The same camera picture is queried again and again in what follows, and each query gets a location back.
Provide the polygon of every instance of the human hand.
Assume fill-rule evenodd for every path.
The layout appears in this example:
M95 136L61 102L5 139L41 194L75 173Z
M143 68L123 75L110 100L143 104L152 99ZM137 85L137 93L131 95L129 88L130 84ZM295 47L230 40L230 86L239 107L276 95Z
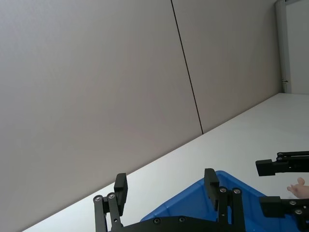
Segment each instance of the human hand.
M300 177L297 182L298 184L287 187L288 191L300 199L309 198L309 186L305 186L305 180Z

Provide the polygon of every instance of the black metal bracket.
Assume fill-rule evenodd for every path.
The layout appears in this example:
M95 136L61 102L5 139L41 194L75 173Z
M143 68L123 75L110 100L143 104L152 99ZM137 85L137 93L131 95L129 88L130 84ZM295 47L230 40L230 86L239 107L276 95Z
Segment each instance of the black metal bracket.
M108 232L106 214L111 214L112 232L245 232L242 206L242 191L238 188L228 190L219 186L219 180L213 169L205 169L205 188L218 211L217 221L202 220L193 217L157 217L129 226L123 226L120 216L123 214L127 196L126 174L118 174L114 192L106 197L101 195L93 199L95 205L96 232ZM232 223L228 223L228 206L232 209Z
M279 152L276 161L258 160L255 165L259 176L276 173L306 173L309 172L309 151Z
M279 152L276 161L271 159L255 162L259 176L276 173L309 172L309 151ZM260 197L262 211L267 218L283 218L285 214L294 216L297 227L302 232L309 231L309 199L281 199L280 197Z

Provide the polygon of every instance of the blue container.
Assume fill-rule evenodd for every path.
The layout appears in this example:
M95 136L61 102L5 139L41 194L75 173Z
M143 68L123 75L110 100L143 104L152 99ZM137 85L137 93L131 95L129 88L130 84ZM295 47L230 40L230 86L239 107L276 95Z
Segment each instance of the blue container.
M265 196L251 188L230 174L216 171L220 186L228 189L240 188L242 190L242 203L245 215L247 232L298 232L295 221L291 216L286 218L264 217L259 203L259 197ZM228 211L229 223L231 210ZM155 217L187 216L215 221L217 212L214 211L207 192L204 188L204 179L201 179L160 205L141 221Z

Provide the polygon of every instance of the screw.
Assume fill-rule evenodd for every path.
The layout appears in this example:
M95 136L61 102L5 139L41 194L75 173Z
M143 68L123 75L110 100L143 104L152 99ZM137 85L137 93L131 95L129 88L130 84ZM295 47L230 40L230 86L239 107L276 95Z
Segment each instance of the screw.
M220 188L220 192L226 192L226 188Z
M302 214L303 211L301 211L300 209L296 209L296 210L295 210L295 213L296 213L296 214Z
M160 219L159 218L155 218L154 219L154 224L159 224L160 223Z
M238 188L234 189L234 193L240 193L240 189Z

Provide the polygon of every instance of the white table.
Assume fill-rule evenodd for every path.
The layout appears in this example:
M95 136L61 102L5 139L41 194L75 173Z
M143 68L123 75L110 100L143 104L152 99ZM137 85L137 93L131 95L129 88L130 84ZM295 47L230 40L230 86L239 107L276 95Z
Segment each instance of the white table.
M286 187L299 176L309 182L309 174L259 177L255 161L274 160L279 151L302 150L309 150L309 95L278 94L128 175L122 223L139 222L201 179L204 168L224 170L266 195L291 198ZM25 231L95 232L92 199L112 191L113 184L108 185Z

